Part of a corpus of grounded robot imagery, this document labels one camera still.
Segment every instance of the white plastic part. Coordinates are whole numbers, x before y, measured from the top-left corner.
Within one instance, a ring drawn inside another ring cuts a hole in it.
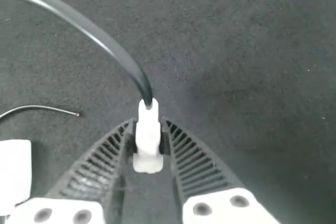
[[[242,188],[234,188],[189,198],[183,205],[183,224],[279,224]]]
[[[34,198],[16,207],[6,224],[105,224],[94,201]]]
[[[30,197],[32,149],[29,140],[0,141],[0,216]]]
[[[153,99],[150,110],[143,100],[139,103],[139,120],[135,129],[135,143],[138,152],[133,154],[133,168],[137,173],[157,173],[163,167],[163,155],[159,145],[161,127],[159,122],[159,103]]]

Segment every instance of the black cable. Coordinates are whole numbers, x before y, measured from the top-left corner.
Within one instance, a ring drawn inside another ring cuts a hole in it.
[[[104,30],[60,0],[24,0],[42,7],[73,25],[109,53],[127,71],[140,90],[147,109],[152,106],[153,93],[148,77],[134,59]]]

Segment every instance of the gray carpet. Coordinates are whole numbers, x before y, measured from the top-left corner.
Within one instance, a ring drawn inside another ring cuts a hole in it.
[[[335,0],[63,1],[139,62],[161,115],[208,144],[281,223],[336,222]],[[1,139],[33,142],[33,196],[137,114],[125,72],[49,13],[0,0],[0,52],[0,111],[41,103],[84,114],[1,121]],[[176,223],[169,179],[139,177],[124,223]]]

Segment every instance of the screw hole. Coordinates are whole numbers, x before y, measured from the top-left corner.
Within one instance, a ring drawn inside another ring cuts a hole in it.
[[[73,224],[87,224],[91,220],[92,214],[89,210],[80,210],[73,217]]]
[[[47,221],[52,214],[52,210],[50,208],[44,208],[37,212],[34,217],[34,222],[42,223]]]
[[[232,197],[230,202],[234,207],[248,207],[250,205],[248,200],[240,195]]]
[[[207,216],[212,213],[211,207],[206,203],[198,203],[193,207],[195,215]]]

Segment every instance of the white connector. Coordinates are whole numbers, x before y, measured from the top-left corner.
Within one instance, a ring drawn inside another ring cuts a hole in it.
[[[138,152],[133,154],[133,168],[137,173],[157,173],[163,167],[163,155],[159,145],[161,127],[159,103],[153,98],[152,108],[146,109],[143,100],[139,103],[139,120],[135,129],[135,143]]]
[[[0,216],[30,197],[32,149],[29,140],[0,141]]]

